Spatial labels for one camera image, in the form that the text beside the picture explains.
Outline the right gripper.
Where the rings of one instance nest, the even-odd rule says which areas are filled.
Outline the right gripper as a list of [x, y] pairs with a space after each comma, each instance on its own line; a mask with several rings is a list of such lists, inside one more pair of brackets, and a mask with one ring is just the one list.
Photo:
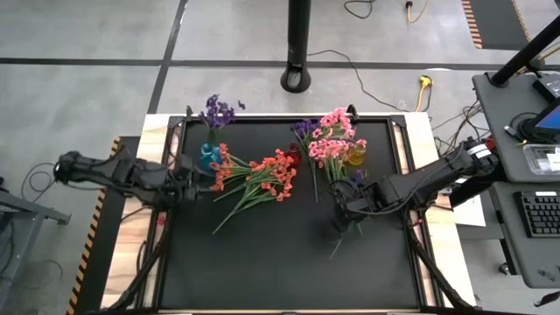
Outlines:
[[[385, 178], [364, 185], [353, 196], [340, 202], [344, 211], [336, 215], [336, 221], [341, 226], [347, 226], [361, 221], [361, 216], [374, 216], [385, 214], [385, 197], [382, 195], [381, 184]], [[337, 242], [342, 240], [349, 232], [354, 230], [354, 226], [337, 229], [329, 226], [327, 228], [327, 240]]]

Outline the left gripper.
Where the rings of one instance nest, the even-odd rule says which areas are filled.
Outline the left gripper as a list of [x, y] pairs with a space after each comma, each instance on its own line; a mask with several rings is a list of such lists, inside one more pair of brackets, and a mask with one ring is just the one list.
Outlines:
[[215, 193], [211, 186], [199, 186], [200, 181], [214, 181], [213, 172], [200, 172], [193, 159], [185, 154], [177, 155], [170, 172], [172, 191], [171, 205], [176, 207], [182, 203], [196, 203], [198, 195]]

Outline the blue glass vase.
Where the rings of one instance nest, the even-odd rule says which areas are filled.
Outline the blue glass vase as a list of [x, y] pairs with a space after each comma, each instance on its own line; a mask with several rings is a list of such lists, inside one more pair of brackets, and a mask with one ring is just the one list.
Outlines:
[[214, 175], [213, 164], [221, 164], [220, 148], [210, 143], [204, 143], [201, 148], [200, 168], [206, 175]]

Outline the yellow glass vase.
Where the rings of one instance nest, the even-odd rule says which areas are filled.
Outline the yellow glass vase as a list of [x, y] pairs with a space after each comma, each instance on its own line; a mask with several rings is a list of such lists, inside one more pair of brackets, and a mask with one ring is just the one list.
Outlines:
[[364, 144], [357, 143], [349, 150], [347, 162], [353, 166], [360, 166], [364, 163], [366, 153], [367, 147]]

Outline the red glass vase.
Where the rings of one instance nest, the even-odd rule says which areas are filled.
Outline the red glass vase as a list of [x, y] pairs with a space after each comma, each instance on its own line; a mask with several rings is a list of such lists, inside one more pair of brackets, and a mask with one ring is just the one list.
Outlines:
[[288, 146], [288, 151], [285, 153], [286, 157], [290, 157], [292, 162], [290, 164], [291, 168], [298, 168], [301, 164], [302, 154], [300, 151], [300, 146], [298, 143], [290, 143]]

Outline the black mat striped edge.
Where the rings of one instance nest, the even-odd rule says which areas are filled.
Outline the black mat striped edge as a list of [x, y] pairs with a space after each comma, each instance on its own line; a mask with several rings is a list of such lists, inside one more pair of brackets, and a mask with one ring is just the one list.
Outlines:
[[515, 0], [461, 0], [461, 5], [477, 49], [518, 51], [530, 41]]
[[126, 199], [110, 188], [97, 193], [65, 315], [86, 315], [113, 305], [130, 285], [116, 268], [117, 237]]

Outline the white paper sheet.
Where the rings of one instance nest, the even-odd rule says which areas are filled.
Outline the white paper sheet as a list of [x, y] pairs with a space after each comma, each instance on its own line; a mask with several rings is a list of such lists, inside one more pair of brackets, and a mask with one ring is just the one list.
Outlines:
[[467, 178], [459, 178], [451, 187], [451, 209], [454, 212], [455, 223], [474, 227], [484, 227], [486, 225], [485, 215], [482, 206], [482, 199], [479, 194], [473, 195], [470, 199], [463, 199], [457, 190], [467, 181]]

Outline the grey keyboard shelf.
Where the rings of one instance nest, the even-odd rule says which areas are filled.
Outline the grey keyboard shelf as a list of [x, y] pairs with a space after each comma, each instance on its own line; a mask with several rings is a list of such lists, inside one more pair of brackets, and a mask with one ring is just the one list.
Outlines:
[[533, 289], [560, 289], [560, 237], [529, 238], [514, 193], [557, 192], [560, 185], [495, 182], [489, 188], [500, 219], [504, 239], [500, 241], [509, 271], [521, 276]]

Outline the black round stand pole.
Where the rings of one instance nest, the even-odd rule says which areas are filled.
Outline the black round stand pole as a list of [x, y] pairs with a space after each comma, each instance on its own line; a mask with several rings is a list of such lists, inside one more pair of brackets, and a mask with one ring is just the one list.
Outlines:
[[312, 83], [307, 69], [311, 6], [312, 0], [289, 0], [288, 56], [280, 83], [293, 94], [304, 92]]

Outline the grey metal stand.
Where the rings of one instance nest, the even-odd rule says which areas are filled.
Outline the grey metal stand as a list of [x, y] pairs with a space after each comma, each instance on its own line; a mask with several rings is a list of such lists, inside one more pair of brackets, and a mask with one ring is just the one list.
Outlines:
[[69, 214], [17, 197], [3, 187], [0, 177], [0, 311], [16, 288], [45, 220], [67, 225]]

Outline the grey cart top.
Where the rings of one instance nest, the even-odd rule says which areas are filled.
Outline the grey cart top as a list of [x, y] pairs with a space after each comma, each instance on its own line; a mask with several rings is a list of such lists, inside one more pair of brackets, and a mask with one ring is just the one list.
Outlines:
[[532, 87], [532, 74], [514, 76], [505, 87], [491, 84], [485, 74], [472, 77], [475, 93], [482, 105], [487, 124], [507, 181], [515, 183], [560, 183], [560, 175], [537, 175], [530, 168], [521, 146], [505, 130], [512, 119], [521, 113], [539, 113], [548, 103]]

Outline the black keyboard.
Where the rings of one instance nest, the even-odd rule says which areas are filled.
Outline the black keyboard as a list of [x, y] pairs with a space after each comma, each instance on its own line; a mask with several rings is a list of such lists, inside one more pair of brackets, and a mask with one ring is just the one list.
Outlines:
[[529, 238], [560, 238], [560, 192], [515, 192], [514, 200]]

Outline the black screen blue display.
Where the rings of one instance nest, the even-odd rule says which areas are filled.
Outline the black screen blue display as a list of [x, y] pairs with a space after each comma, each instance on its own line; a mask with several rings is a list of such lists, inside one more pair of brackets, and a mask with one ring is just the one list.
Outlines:
[[531, 141], [552, 142], [560, 134], [560, 98], [556, 98], [546, 109], [528, 119], [522, 130]]

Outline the black flat device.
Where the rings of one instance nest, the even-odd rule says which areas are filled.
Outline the black flat device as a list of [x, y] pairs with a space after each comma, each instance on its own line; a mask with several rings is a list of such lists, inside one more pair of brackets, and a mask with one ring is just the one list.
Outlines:
[[542, 75], [532, 86], [547, 102], [560, 98], [560, 74]]

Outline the black slanted pole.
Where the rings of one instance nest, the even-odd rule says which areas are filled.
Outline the black slanted pole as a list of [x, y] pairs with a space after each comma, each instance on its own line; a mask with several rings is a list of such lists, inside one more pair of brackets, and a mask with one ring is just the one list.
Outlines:
[[560, 15], [550, 22], [531, 41], [529, 41], [509, 62], [507, 62], [497, 73], [487, 75], [489, 82], [497, 87], [503, 88], [508, 80], [517, 73], [557, 37], [560, 36]]

